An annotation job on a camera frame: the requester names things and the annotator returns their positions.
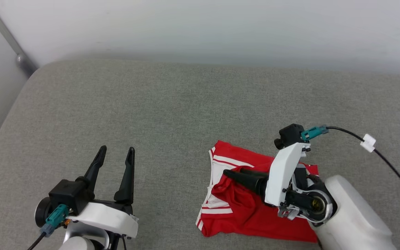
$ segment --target red and white shirt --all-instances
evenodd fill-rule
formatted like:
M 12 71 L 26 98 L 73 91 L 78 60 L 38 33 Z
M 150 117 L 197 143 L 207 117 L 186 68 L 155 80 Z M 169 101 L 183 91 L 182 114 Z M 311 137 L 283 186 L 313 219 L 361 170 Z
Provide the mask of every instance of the red and white shirt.
M 263 204 L 260 196 L 223 175 L 225 169 L 249 168 L 269 172 L 274 158 L 218 141 L 209 151 L 211 180 L 195 224 L 206 237 L 237 233 L 274 239 L 317 242 L 314 231 L 303 218 L 288 220 L 277 216 L 277 208 Z M 311 174 L 316 165 L 304 164 Z

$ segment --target white cable tag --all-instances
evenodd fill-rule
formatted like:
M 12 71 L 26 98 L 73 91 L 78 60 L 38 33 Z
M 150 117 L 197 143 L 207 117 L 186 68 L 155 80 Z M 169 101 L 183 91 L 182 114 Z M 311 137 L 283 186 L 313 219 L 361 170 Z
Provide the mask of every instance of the white cable tag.
M 373 152 L 374 147 L 373 145 L 376 143 L 376 139 L 373 138 L 371 135 L 369 134 L 365 134 L 364 136 L 364 141 L 362 141 L 360 143 L 360 145 L 366 149 L 368 152 Z

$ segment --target gray tabletop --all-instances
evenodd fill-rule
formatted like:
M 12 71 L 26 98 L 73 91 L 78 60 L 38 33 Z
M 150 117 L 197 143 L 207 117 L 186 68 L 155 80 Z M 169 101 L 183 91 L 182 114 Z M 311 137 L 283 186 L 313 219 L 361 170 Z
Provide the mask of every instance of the gray tabletop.
M 205 238 L 195 226 L 217 140 L 275 155 L 291 123 L 327 124 L 377 139 L 400 171 L 400 75 L 78 60 L 39 69 L 0 130 L 0 249 L 38 236 L 33 212 L 61 179 L 108 152 L 95 195 L 113 198 L 129 146 L 136 149 L 137 239 L 128 249 L 318 249 L 237 234 Z M 306 163 L 348 179 L 393 231 L 400 249 L 400 181 L 376 155 L 338 131 L 312 141 Z M 36 249 L 58 249 L 57 230 Z

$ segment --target folded cloth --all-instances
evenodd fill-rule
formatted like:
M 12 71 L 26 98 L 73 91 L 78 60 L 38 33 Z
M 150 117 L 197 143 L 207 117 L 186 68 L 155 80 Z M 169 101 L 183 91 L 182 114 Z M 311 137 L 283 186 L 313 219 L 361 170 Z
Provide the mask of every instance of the folded cloth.
M 211 180 L 195 224 L 206 237 L 237 233 L 274 239 L 317 242 L 314 231 L 303 218 L 288 220 L 277 216 L 278 209 L 263 204 L 260 196 L 223 175 L 224 169 L 240 168 L 269 172 L 274 158 L 218 141 L 209 151 Z M 318 175 L 316 165 L 304 164 Z

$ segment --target black cable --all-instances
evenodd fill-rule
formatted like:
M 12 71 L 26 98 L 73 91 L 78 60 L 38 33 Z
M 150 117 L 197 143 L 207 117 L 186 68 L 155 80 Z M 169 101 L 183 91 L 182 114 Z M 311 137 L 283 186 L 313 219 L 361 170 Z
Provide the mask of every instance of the black cable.
M 124 235 L 121 236 L 121 239 L 123 240 L 124 250 L 126 250 L 126 241 L 124 240 Z
M 339 127 L 327 127 L 327 129 L 328 129 L 328 130 L 339 130 L 339 131 L 345 132 L 345 133 L 347 133 L 347 134 L 349 134 L 349 135 L 352 135 L 352 136 L 356 137 L 356 138 L 359 139 L 360 141 L 364 141 L 364 139 L 362 139 L 362 137 L 358 136 L 357 134 L 355 134 L 355 133 L 353 133 L 353 132 L 351 132 L 351 131 L 349 131 L 349 130 L 345 130 L 345 129 L 343 129 L 343 128 L 339 128 Z M 379 152 L 377 149 L 374 149 L 373 151 L 374 151 L 382 160 L 384 160 L 385 163 L 387 163 L 387 165 L 393 170 L 393 172 L 394 172 L 394 173 L 397 175 L 397 177 L 399 177 L 399 179 L 400 179 L 400 174 L 399 174 L 399 172 L 397 172 L 397 170 L 393 167 L 393 165 L 390 163 L 390 161 L 387 160 L 387 158 L 385 158 L 385 157 L 381 154 L 381 152 Z
M 44 238 L 44 236 L 46 236 L 46 232 L 42 232 L 40 237 L 38 237 L 38 239 L 36 239 L 35 242 L 29 248 L 27 248 L 27 250 L 32 250 L 34 247 L 36 247 L 38 243 L 40 243 L 40 241 Z

